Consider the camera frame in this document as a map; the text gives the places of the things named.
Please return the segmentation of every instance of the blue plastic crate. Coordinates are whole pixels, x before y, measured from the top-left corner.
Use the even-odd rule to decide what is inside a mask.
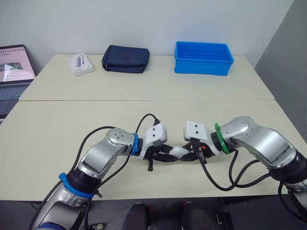
[[[227,75],[234,62],[226,44],[176,42],[175,73]]]

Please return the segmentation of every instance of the laptop screen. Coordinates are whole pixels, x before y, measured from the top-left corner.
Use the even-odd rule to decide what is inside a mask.
[[[35,74],[23,45],[0,47],[0,84],[34,78]]]

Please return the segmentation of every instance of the white table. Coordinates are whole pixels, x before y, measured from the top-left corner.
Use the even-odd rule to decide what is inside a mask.
[[[176,74],[173,56],[151,56],[143,74],[106,72],[102,55],[88,55],[95,71],[75,77],[67,55],[55,55],[21,96],[22,101],[258,100],[274,99],[244,56],[228,76]]]
[[[303,155],[307,145],[274,100],[206,100],[202,102],[123,102],[123,101],[61,101],[19,102],[0,125],[0,199],[42,200],[74,162],[82,139],[93,129],[105,125],[134,132],[140,118],[154,113],[167,128],[168,143],[182,146],[183,127],[187,120],[225,124],[239,115],[252,117],[259,125],[276,129]],[[143,123],[139,135],[152,126],[152,119]],[[104,138],[105,132],[94,134],[84,147]],[[208,159],[212,177],[228,186],[228,167],[233,154]],[[110,172],[125,160],[118,158]],[[234,176],[254,158],[239,150]],[[154,162],[153,172],[147,171],[146,161],[131,158],[127,167],[101,189],[103,199],[251,196],[277,194],[278,182],[267,178],[251,188],[235,188],[222,192],[205,176],[195,162]],[[247,170],[241,183],[250,182],[267,170],[258,163]]]

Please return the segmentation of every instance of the green ring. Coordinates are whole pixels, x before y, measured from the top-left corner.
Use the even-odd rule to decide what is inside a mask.
[[[228,150],[228,148],[227,148],[227,146],[224,142],[223,136],[221,134],[221,127],[219,127],[219,125],[217,123],[215,123],[215,130],[216,130],[217,138],[219,139],[219,141],[222,145],[224,153],[229,154],[230,151]]]

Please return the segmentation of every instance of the zipper pouch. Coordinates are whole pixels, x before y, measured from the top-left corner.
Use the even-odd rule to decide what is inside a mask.
[[[102,58],[106,71],[143,73],[149,59],[148,49],[110,45]]]

